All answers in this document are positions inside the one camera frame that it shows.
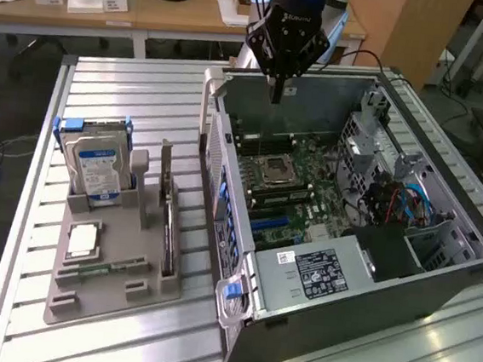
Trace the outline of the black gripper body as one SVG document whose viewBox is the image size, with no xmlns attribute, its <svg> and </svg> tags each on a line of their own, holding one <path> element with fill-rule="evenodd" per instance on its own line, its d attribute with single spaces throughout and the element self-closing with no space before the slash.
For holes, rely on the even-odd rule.
<svg viewBox="0 0 483 362">
<path fill-rule="evenodd" d="M 276 50 L 279 72 L 282 67 L 282 51 L 297 32 L 302 30 L 311 35 L 318 29 L 323 29 L 325 2 L 326 0 L 270 0 L 266 24 Z"/>
</svg>

